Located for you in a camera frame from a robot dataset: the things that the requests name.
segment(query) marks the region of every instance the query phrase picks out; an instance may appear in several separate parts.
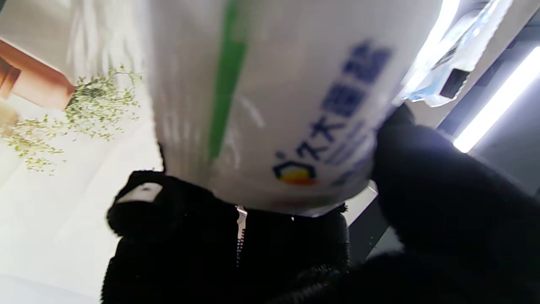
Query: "plastic bag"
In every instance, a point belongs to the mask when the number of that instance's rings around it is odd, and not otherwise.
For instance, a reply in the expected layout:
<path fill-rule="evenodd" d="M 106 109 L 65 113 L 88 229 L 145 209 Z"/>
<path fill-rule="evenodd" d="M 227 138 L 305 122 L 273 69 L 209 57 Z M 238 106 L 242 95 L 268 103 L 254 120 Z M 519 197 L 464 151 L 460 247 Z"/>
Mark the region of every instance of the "plastic bag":
<path fill-rule="evenodd" d="M 476 67 L 513 0 L 491 0 L 482 11 L 463 16 L 438 45 L 438 61 L 407 98 L 438 107 L 454 100 Z"/>
<path fill-rule="evenodd" d="M 139 0 L 169 174 L 317 216 L 365 188 L 441 1 Z M 422 18 L 407 18 L 420 15 Z"/>

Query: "white wall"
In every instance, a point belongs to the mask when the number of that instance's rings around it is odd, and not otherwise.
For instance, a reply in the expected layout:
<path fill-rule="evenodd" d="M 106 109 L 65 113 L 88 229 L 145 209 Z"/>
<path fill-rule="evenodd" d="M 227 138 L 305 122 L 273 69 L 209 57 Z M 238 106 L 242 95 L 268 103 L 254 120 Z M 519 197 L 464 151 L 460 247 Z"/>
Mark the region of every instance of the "white wall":
<path fill-rule="evenodd" d="M 0 301 L 8 304 L 98 304 L 89 297 L 45 284 L 0 275 Z"/>

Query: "white label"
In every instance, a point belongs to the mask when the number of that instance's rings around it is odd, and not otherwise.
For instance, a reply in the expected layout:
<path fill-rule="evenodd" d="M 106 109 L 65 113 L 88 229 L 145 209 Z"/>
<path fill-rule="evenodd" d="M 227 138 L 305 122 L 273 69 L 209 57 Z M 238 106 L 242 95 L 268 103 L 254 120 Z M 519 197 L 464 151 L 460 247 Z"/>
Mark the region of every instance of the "white label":
<path fill-rule="evenodd" d="M 118 199 L 118 203 L 143 201 L 152 203 L 161 192 L 163 186 L 157 183 L 144 183 L 138 185 L 130 192 Z"/>

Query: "hanging plant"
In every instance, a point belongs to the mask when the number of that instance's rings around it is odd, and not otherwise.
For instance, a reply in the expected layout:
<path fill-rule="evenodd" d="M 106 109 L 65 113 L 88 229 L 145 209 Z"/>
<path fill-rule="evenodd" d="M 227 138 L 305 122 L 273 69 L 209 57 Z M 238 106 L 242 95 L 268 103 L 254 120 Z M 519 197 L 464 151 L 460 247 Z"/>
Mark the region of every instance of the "hanging plant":
<path fill-rule="evenodd" d="M 55 134 L 55 126 L 49 124 L 48 116 L 42 120 L 22 120 L 11 128 L 9 137 L 4 137 L 8 146 L 13 147 L 17 156 L 24 159 L 26 168 L 32 171 L 54 173 L 51 155 L 61 154 L 63 151 L 47 143 Z"/>
<path fill-rule="evenodd" d="M 129 88 L 118 88 L 119 75 L 129 77 Z M 90 81 L 80 77 L 73 97 L 65 109 L 66 119 L 57 121 L 57 124 L 66 129 L 65 134 L 72 131 L 109 141 L 115 131 L 123 132 L 120 121 L 139 119 L 134 109 L 140 108 L 140 105 L 135 100 L 134 93 L 136 82 L 140 80 L 140 75 L 126 71 L 123 65 L 120 69 L 109 67 L 107 75 L 92 77 Z"/>
<path fill-rule="evenodd" d="M 129 77 L 131 86 L 119 89 L 120 76 Z M 110 141 L 115 132 L 123 132 L 121 121 L 139 119 L 135 109 L 140 105 L 134 93 L 140 80 L 140 75 L 126 71 L 123 65 L 119 69 L 109 67 L 107 75 L 98 75 L 89 81 L 81 77 L 65 109 L 65 117 L 50 119 L 45 115 L 43 119 L 21 120 L 11 127 L 9 136 L 2 137 L 18 157 L 24 159 L 28 170 L 53 174 L 52 156 L 63 151 L 53 147 L 51 139 L 76 134 Z"/>

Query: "green stripe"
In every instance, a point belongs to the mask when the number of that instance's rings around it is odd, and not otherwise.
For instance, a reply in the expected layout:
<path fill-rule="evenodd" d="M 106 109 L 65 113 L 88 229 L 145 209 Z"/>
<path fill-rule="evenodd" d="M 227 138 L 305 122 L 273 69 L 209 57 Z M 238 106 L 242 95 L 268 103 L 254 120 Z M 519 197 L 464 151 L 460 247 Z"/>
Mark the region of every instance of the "green stripe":
<path fill-rule="evenodd" d="M 234 89 L 246 53 L 245 24 L 239 21 L 239 15 L 238 0 L 229 1 L 225 10 L 225 25 L 222 33 L 215 86 L 214 111 L 209 142 L 211 159 L 218 157 L 221 151 Z"/>

